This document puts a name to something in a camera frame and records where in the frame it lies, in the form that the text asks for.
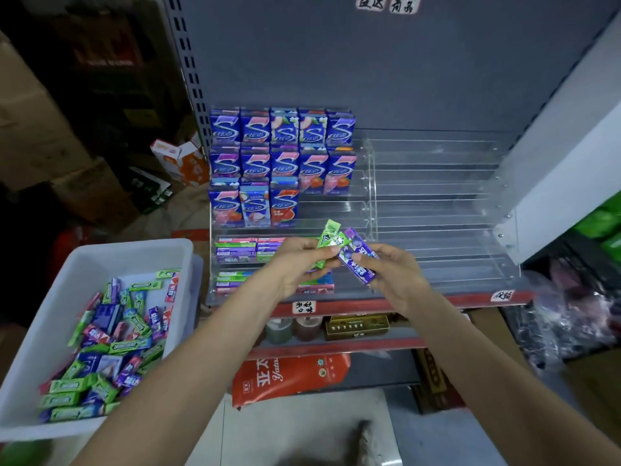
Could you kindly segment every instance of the clear plastic bag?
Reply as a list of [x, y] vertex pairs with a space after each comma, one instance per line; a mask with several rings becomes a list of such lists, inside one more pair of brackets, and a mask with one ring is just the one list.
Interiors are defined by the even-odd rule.
[[523, 275], [535, 293], [533, 304], [508, 315], [516, 340], [536, 372], [559, 371], [563, 360], [616, 343], [609, 329], [613, 301], [601, 289], [585, 285], [564, 258], [552, 260], [552, 281], [536, 272]]

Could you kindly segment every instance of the handwritten label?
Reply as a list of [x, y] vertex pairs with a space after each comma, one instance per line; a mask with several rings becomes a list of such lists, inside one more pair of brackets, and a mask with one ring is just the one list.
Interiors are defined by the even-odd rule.
[[516, 292], [515, 289], [506, 289], [505, 291], [496, 291], [492, 294], [492, 298], [490, 301], [493, 303], [508, 303], [513, 297], [513, 293]]
[[356, 0], [356, 7], [359, 10], [384, 11], [386, 0]]
[[293, 313], [300, 314], [313, 314], [317, 310], [316, 301], [298, 301], [292, 304]]
[[388, 10], [395, 15], [415, 15], [419, 11], [420, 0], [390, 0]]

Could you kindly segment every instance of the forearm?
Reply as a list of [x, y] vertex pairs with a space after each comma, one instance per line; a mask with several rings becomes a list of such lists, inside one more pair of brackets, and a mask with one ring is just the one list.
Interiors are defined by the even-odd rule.
[[254, 275], [139, 384], [74, 466], [182, 465], [278, 303], [278, 282]]
[[429, 289], [409, 306], [412, 325], [508, 464], [621, 464], [608, 438], [442, 295]]

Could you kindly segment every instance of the person's left hand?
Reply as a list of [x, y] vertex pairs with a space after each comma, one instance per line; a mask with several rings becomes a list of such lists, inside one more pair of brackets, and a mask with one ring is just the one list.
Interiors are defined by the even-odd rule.
[[[280, 282], [280, 300], [291, 296], [298, 285], [321, 278], [330, 269], [341, 264], [336, 257], [340, 247], [322, 247], [317, 249], [318, 239], [288, 237], [276, 250], [274, 257], [260, 270]], [[321, 270], [307, 273], [320, 260], [326, 260]]]

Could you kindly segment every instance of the red package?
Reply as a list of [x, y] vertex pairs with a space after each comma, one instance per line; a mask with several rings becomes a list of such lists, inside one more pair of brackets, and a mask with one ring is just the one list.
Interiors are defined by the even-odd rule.
[[233, 407], [340, 383], [351, 364], [349, 353], [245, 361], [233, 379]]

